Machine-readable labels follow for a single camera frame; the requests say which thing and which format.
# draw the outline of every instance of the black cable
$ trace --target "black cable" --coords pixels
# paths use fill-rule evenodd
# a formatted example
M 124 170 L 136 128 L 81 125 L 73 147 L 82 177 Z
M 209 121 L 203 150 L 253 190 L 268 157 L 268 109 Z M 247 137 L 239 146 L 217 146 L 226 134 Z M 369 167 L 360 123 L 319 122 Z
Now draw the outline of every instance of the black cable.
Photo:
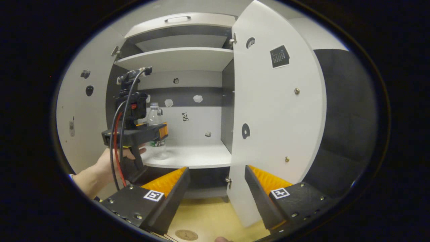
M 117 118 L 118 115 L 120 113 L 121 107 L 125 104 L 126 102 L 122 102 L 120 104 L 120 106 L 118 107 L 117 111 L 115 112 L 114 115 L 114 120 L 112 122 L 112 128 L 111 128 L 111 139 L 110 139 L 110 143 L 109 143 L 109 152 L 111 153 L 111 169 L 112 169 L 112 175 L 114 177 L 114 182 L 115 182 L 115 186 L 117 187 L 117 191 L 120 190 L 120 186 L 118 185 L 118 181 L 117 181 L 117 176 L 115 174 L 115 167 L 114 167 L 114 155 L 112 154 L 112 147 L 114 146 L 114 129 L 115 129 L 115 123 L 117 122 Z
M 120 129 L 120 163 L 123 161 L 123 140 L 124 140 L 124 123 L 126 122 L 126 115 L 127 115 L 127 109 L 130 106 L 130 98 L 132 96 L 132 91 L 135 87 L 135 85 L 137 84 L 137 80 L 139 79 L 140 75 L 145 71 L 145 68 L 142 68 L 141 71 L 139 72 L 139 74 L 137 74 L 137 76 L 135 77 L 133 84 L 130 88 L 129 91 L 129 96 L 127 97 L 127 102 L 126 102 L 126 106 L 124 108 L 124 118 L 123 118 L 123 123 L 121 124 L 121 129 Z
M 168 235 L 168 234 L 166 234 L 166 236 L 168 236 L 169 238 L 171 238 L 171 240 L 173 239 L 174 241 L 179 242 L 179 241 L 177 241 L 176 239 L 172 238 L 172 237 L 171 237 L 170 235 Z

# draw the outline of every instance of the cabinet door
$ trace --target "cabinet door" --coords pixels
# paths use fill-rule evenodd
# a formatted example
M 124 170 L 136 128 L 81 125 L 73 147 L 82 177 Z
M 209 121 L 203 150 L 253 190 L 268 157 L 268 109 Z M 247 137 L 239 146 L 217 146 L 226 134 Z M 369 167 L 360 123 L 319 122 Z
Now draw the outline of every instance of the cabinet door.
M 125 38 L 108 27 L 90 40 L 75 56 L 64 74 L 57 99 L 57 131 L 63 152 L 76 173 L 95 164 L 106 146 L 101 133 L 106 124 L 106 89 L 115 56 L 115 46 Z M 90 71 L 86 78 L 84 70 Z M 88 96 L 86 89 L 92 86 Z M 73 124 L 73 136 L 69 123 Z M 98 196 L 105 199 L 116 191 L 109 184 Z
M 313 50 L 269 7 L 253 1 L 232 32 L 237 40 L 235 107 L 229 174 L 232 184 L 227 194 L 242 224 L 249 226 L 261 217 L 244 178 L 245 165 L 293 184 L 302 181 L 321 142 L 326 90 Z M 246 134 L 244 124 L 249 127 Z

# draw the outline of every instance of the cable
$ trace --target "cable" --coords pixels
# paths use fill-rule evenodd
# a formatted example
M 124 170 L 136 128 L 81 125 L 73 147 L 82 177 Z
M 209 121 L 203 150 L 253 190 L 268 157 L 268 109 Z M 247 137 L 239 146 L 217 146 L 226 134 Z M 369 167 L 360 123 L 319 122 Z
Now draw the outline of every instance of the cable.
M 121 180 L 123 181 L 123 185 L 124 185 L 124 187 L 126 187 L 126 186 L 127 186 L 127 183 L 126 183 L 126 180 L 124 179 L 123 171 L 122 171 L 121 166 L 120 166 L 120 160 L 118 159 L 118 150 L 117 150 L 117 129 L 118 129 L 118 123 L 120 122 L 120 118 L 121 118 L 121 115 L 122 115 L 122 114 L 123 114 L 123 113 L 122 113 L 122 112 L 120 112 L 120 114 L 119 114 L 119 115 L 118 115 L 118 117 L 117 117 L 116 124 L 115 124 L 115 131 L 114 131 L 114 149 L 115 149 L 115 158 L 117 159 L 117 167 L 118 167 L 118 171 L 119 171 L 119 173 L 120 173 Z
M 168 236 L 169 238 L 171 238 L 171 240 L 173 239 L 174 241 L 179 242 L 179 241 L 177 241 L 176 239 L 172 238 L 172 237 L 171 237 L 170 235 L 168 235 L 168 234 L 166 234 L 166 236 Z
M 117 176 L 115 174 L 115 167 L 114 167 L 114 155 L 112 154 L 112 147 L 114 146 L 114 129 L 115 129 L 115 121 L 120 113 L 120 109 L 121 107 L 125 104 L 126 102 L 122 102 L 120 104 L 120 106 L 118 107 L 117 111 L 115 112 L 114 115 L 114 120 L 112 121 L 112 127 L 111 127 L 111 137 L 110 137 L 110 143 L 109 143 L 109 152 L 110 152 L 110 156 L 111 156 L 111 169 L 112 169 L 112 176 L 114 177 L 114 182 L 115 182 L 115 186 L 117 187 L 117 190 L 120 190 L 120 186 L 118 185 L 118 181 L 117 181 Z
M 133 91 L 135 85 L 137 84 L 137 80 L 139 79 L 140 75 L 145 71 L 145 68 L 140 68 L 140 69 L 141 69 L 141 71 L 136 75 L 136 77 L 133 81 L 133 84 L 130 88 L 129 96 L 127 97 L 126 106 L 125 106 L 124 112 L 123 112 L 124 118 L 123 118 L 123 122 L 121 124 L 121 129 L 120 129 L 120 160 L 121 160 L 121 162 L 123 161 L 123 141 L 124 141 L 124 135 L 123 134 L 124 134 L 124 123 L 126 122 L 125 116 L 127 115 L 127 109 L 130 106 L 130 98 L 132 96 L 132 91 Z

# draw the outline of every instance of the open cabinet door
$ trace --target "open cabinet door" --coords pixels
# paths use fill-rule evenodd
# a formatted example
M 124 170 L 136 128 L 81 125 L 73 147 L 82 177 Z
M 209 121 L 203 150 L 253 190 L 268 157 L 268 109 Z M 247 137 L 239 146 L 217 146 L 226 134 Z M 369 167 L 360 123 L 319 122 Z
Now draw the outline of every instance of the open cabinet door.
M 302 181 L 321 143 L 326 89 L 313 50 L 269 7 L 253 1 L 232 32 L 235 107 L 227 194 L 242 225 L 249 226 L 261 216 L 244 178 L 245 165 L 292 184 Z

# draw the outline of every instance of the cabinet shelf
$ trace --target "cabinet shelf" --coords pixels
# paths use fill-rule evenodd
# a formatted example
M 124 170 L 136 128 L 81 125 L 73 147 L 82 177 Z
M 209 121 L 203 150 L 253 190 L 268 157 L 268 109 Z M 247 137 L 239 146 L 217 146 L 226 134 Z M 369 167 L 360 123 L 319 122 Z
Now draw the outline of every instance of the cabinet shelf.
M 154 147 L 147 147 L 148 151 L 141 155 L 143 164 L 158 168 L 190 169 L 229 167 L 231 154 L 221 142 L 212 140 L 199 144 L 181 143 L 177 140 L 166 141 L 167 159 L 156 160 L 152 157 Z
M 233 59 L 233 50 L 207 47 L 184 47 L 155 50 L 129 56 L 115 62 L 127 70 L 153 67 L 163 71 L 222 71 Z

